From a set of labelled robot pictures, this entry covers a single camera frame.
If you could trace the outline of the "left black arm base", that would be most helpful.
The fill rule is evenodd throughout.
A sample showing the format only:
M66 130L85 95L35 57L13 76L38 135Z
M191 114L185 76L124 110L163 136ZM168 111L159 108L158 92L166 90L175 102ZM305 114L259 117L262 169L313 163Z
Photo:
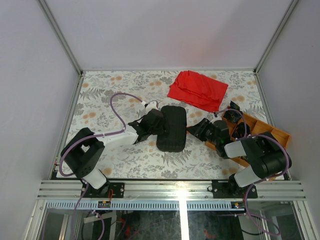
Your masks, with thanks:
M122 199L125 193L124 182L107 182L101 188L95 189L89 185L85 198Z

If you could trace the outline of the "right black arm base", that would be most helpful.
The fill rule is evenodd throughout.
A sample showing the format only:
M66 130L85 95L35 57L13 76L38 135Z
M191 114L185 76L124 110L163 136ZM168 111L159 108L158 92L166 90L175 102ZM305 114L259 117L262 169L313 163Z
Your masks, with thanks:
M207 191L212 193L215 199L243 199L248 189L249 186L238 186L235 174L228 180L212 180L211 185L207 187Z

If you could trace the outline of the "black plastic tool case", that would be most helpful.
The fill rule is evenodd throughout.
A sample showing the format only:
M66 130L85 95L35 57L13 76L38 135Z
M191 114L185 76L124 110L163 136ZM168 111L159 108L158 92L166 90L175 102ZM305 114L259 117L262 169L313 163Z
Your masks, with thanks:
M182 152L186 146L187 112L181 106L166 105L161 108L165 117L165 132L156 140L157 148L162 152Z

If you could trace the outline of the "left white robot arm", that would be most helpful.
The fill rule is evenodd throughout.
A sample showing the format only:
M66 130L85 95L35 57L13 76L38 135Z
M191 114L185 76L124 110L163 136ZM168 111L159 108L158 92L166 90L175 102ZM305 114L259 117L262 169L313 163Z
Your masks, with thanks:
M60 153L60 163L66 163L77 179L92 187L98 197L105 197L110 190L107 177L98 169L97 163L106 149L135 145L151 135L165 132L166 118L157 109L151 109L138 120L128 123L125 129L94 133L82 128Z

